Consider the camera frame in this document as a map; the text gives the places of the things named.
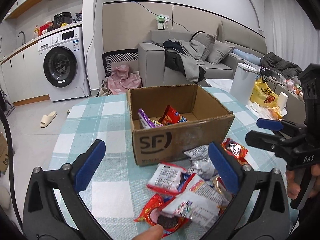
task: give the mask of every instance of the plaid pattern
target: plaid pattern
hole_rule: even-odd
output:
[[[278,167],[284,174],[285,161],[275,158],[273,153],[248,147],[244,141],[250,130],[271,132],[258,128],[257,117],[229,93],[218,88],[205,89],[235,114],[236,118],[227,136],[249,150],[246,156],[249,164],[259,171],[270,171]],[[106,155],[86,191],[81,192],[80,196],[111,237],[130,240],[149,227],[147,223],[135,223],[133,219],[140,214],[143,206],[154,194],[147,189],[146,184],[155,172],[156,165],[139,167],[135,164],[125,95],[85,99],[74,106],[58,137],[49,170],[59,169],[64,163],[72,163],[97,138],[106,143]],[[175,163],[190,167],[189,160]],[[76,228],[60,192],[55,190],[55,194],[67,223]],[[258,193],[254,192],[239,225],[248,219],[257,196]],[[204,228],[189,223],[166,237],[166,240],[199,239],[204,233]]]

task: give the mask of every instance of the trash can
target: trash can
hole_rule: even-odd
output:
[[[238,63],[230,94],[246,106],[252,94],[258,71],[249,65]]]

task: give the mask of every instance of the kitchen counter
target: kitchen counter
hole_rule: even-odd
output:
[[[7,60],[9,60],[10,58],[12,58],[14,55],[18,54],[19,52],[23,51],[24,49],[32,46],[33,44],[35,43],[38,43],[39,40],[42,40],[43,38],[45,37],[48,37],[52,34],[55,34],[55,33],[58,33],[58,32],[61,32],[63,30],[67,30],[67,29],[70,29],[70,28],[74,28],[74,27],[77,27],[77,26],[80,26],[82,25],[82,22],[76,22],[76,23],[72,23],[72,24],[69,24],[67,26],[64,26],[64,27],[60,27],[58,29],[55,29],[53,31],[50,31],[48,33],[45,33],[41,36],[39,36],[38,38],[35,38],[29,42],[27,42],[26,44],[22,45],[21,47],[17,48],[15,51],[13,51],[12,53],[6,55],[1,61],[0,61],[0,64],[2,65],[3,63],[5,63]]]

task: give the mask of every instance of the metal screw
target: metal screw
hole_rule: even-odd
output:
[[[70,170],[70,168],[71,168],[71,164],[70,164],[70,163],[66,163],[66,164],[63,164],[63,165],[62,165],[62,169],[63,169],[64,171]]]
[[[280,170],[278,168],[273,168],[272,170],[275,174],[280,174]]]
[[[39,173],[41,171],[41,168],[40,167],[35,167],[33,169],[33,173]]]
[[[242,166],[242,169],[244,171],[251,171],[251,166],[249,164],[245,164],[245,165]]]

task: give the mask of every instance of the pink bag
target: pink bag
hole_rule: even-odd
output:
[[[108,88],[114,95],[125,94],[128,89],[141,87],[141,78],[138,74],[129,73],[129,65],[121,65],[111,69],[108,77]]]

